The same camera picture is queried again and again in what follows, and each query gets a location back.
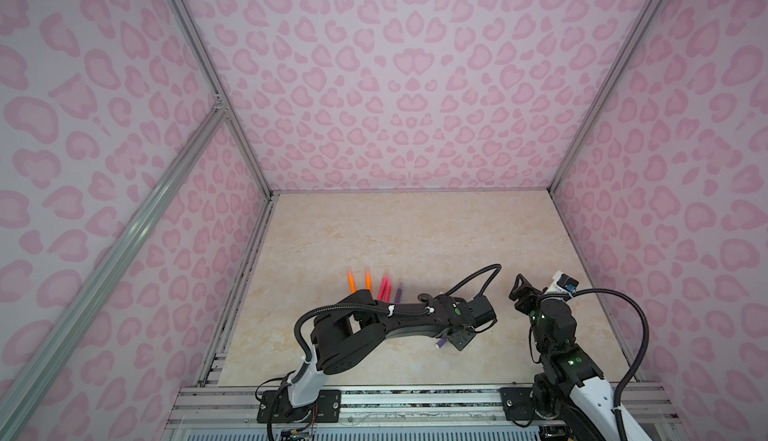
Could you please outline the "pink marker pen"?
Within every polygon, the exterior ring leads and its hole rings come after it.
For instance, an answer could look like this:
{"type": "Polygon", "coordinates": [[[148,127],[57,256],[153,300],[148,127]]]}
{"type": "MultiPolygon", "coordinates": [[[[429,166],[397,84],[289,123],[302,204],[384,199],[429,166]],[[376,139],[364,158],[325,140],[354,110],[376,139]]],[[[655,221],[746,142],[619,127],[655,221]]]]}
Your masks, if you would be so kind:
{"type": "Polygon", "coordinates": [[[386,283],[385,283],[385,291],[384,291],[383,298],[382,298],[383,301],[385,301],[385,302],[389,302],[390,301],[391,291],[392,291],[392,282],[391,282],[390,279],[387,279],[386,283]]]}
{"type": "Polygon", "coordinates": [[[380,289],[379,289],[379,293],[378,293],[378,300],[380,300],[380,301],[383,301],[382,298],[383,298],[383,294],[384,294],[384,291],[385,291],[385,283],[386,283],[387,279],[390,279],[390,274],[389,274],[388,271],[385,271],[384,275],[383,275],[383,277],[381,279],[380,289]]]}

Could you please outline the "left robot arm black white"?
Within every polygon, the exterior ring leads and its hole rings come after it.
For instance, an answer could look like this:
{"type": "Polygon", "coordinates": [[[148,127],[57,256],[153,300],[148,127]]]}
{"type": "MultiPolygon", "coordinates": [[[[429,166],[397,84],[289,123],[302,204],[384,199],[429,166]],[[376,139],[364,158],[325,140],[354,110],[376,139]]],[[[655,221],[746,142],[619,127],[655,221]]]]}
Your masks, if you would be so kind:
{"type": "Polygon", "coordinates": [[[282,397],[291,409],[313,404],[329,377],[356,367],[388,339],[427,337],[462,351],[496,322],[484,295],[465,300],[421,294],[415,303],[392,303],[374,299],[368,290],[357,291],[295,322],[302,364],[284,382],[282,397]]]}

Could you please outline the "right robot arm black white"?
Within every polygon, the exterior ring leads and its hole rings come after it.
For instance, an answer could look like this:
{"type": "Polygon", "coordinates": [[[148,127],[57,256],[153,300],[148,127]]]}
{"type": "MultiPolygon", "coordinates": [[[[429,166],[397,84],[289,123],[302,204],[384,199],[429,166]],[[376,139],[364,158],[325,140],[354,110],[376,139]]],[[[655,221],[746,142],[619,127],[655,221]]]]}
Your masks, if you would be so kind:
{"type": "Polygon", "coordinates": [[[519,274],[510,292],[515,309],[529,321],[531,359],[542,368],[531,388],[532,415],[563,421],[576,440],[649,440],[651,436],[622,401],[648,351],[649,320],[643,308],[624,293],[608,288],[580,291],[578,285],[575,278],[558,271],[548,287],[539,289],[519,274]],[[623,300],[641,323],[640,347],[616,385],[577,343],[578,323],[569,302],[591,294],[623,300]]]}

